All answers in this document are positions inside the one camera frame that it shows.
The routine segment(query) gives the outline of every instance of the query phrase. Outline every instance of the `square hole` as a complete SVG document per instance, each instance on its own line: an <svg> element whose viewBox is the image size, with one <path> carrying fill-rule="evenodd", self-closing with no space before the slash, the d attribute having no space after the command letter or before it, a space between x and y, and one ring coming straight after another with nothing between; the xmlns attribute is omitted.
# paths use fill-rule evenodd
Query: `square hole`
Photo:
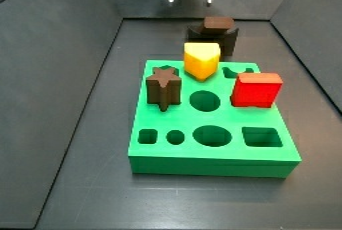
<svg viewBox="0 0 342 230"><path fill-rule="evenodd" d="M142 129L139 131L138 142L140 144L155 144L158 131L155 129Z"/></svg>
<svg viewBox="0 0 342 230"><path fill-rule="evenodd" d="M278 132L274 128L243 127L242 134L247 146L251 147L282 147Z"/></svg>

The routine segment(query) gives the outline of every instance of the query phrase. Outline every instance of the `green shape sorter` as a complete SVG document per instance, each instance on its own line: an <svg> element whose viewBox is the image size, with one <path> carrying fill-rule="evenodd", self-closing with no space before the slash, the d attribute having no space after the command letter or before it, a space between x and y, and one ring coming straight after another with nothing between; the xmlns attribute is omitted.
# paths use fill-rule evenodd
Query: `green shape sorter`
<svg viewBox="0 0 342 230"><path fill-rule="evenodd" d="M285 178L301 162L277 105L233 107L237 73L259 72L254 63L221 62L198 82L185 62L147 60L128 158L134 173ZM146 77L171 66L182 78L181 105L161 112L147 104Z"/></svg>

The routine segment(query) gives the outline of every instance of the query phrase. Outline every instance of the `brown block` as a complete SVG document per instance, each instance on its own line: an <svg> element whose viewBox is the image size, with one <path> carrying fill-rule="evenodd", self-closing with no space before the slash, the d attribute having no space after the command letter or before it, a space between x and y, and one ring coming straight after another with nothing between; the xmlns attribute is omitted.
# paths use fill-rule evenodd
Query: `brown block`
<svg viewBox="0 0 342 230"><path fill-rule="evenodd" d="M231 17L206 17L199 26L201 34L223 34L234 26Z"/></svg>
<svg viewBox="0 0 342 230"><path fill-rule="evenodd" d="M146 78L147 103L158 104L165 112L170 104L181 104L182 79L175 75L175 68L154 67L154 74Z"/></svg>

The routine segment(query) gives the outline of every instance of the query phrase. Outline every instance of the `dark gray floor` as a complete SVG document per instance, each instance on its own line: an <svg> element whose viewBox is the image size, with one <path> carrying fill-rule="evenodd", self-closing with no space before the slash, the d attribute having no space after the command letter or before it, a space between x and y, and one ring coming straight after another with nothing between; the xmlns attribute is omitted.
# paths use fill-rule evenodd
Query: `dark gray floor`
<svg viewBox="0 0 342 230"><path fill-rule="evenodd" d="M302 164L286 180L131 174L144 61L182 59L187 24L124 21L38 228L341 228L341 116L267 22L238 22L230 60L281 74L278 107Z"/></svg>

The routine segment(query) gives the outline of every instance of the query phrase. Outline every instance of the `red cube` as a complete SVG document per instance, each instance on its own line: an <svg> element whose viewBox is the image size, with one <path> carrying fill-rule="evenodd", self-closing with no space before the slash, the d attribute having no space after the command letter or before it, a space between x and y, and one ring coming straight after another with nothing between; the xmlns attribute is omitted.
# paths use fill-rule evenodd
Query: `red cube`
<svg viewBox="0 0 342 230"><path fill-rule="evenodd" d="M282 84L282 78L277 73L238 74L231 95L233 106L270 108Z"/></svg>

